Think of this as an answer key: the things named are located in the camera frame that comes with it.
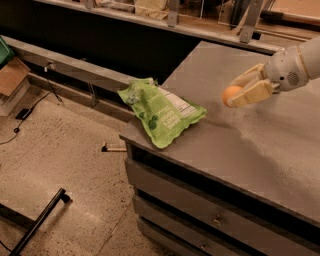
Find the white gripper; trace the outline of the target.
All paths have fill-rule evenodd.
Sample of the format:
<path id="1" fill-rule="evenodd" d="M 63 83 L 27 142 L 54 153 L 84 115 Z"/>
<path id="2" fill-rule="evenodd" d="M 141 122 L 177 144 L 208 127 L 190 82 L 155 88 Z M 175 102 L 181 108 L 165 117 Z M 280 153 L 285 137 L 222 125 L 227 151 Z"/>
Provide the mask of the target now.
<path id="1" fill-rule="evenodd" d="M 304 45 L 290 46 L 276 52 L 268 62 L 257 64 L 231 81 L 227 105 L 240 108 L 264 101 L 277 91 L 291 91 L 310 80 L 305 61 Z"/>

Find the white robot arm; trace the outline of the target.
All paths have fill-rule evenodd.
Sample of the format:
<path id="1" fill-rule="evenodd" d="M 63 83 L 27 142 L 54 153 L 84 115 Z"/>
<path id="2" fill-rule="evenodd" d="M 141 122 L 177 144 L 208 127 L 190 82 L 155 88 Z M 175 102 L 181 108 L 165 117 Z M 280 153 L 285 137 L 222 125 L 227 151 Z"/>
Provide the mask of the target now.
<path id="1" fill-rule="evenodd" d="M 240 108 L 272 95 L 306 86 L 320 77 L 320 37 L 277 51 L 265 64 L 257 64 L 225 89 L 223 103 Z"/>

